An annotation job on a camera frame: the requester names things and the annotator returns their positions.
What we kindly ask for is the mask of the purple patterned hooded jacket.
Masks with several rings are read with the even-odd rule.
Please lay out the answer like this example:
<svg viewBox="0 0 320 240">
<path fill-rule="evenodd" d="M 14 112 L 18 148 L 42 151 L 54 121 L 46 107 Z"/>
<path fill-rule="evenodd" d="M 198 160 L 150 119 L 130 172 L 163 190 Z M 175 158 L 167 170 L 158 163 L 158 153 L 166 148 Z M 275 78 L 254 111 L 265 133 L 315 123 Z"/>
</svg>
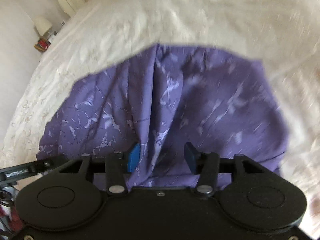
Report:
<svg viewBox="0 0 320 240">
<path fill-rule="evenodd" d="M 260 62 L 156 44 L 78 80 L 46 125 L 36 157 L 103 158 L 139 143 L 128 187 L 194 187 L 185 143 L 223 158 L 244 154 L 277 171 L 288 137 Z"/>
</svg>

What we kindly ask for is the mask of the white embroidered bedspread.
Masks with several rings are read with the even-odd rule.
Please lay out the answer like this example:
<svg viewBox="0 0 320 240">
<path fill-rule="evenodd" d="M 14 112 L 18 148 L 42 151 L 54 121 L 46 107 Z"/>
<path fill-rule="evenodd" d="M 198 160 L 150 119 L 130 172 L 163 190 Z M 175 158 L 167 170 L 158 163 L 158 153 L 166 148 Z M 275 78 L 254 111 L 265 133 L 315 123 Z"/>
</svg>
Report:
<svg viewBox="0 0 320 240">
<path fill-rule="evenodd" d="M 153 43 L 216 46 L 263 61 L 290 129 L 281 171 L 319 219 L 319 0 L 91 0 L 35 69 L 1 166 L 35 159 L 46 122 L 76 80 Z"/>
</svg>

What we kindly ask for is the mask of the red picture frame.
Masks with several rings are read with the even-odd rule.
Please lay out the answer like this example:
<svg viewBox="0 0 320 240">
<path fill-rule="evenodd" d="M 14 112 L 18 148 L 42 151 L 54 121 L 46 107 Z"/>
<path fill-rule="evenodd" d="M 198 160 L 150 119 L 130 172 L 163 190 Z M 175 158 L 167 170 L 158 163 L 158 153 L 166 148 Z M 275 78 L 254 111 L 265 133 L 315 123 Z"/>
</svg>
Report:
<svg viewBox="0 0 320 240">
<path fill-rule="evenodd" d="M 34 48 L 40 52 L 46 51 L 51 43 L 46 38 L 40 38 L 34 45 Z"/>
</svg>

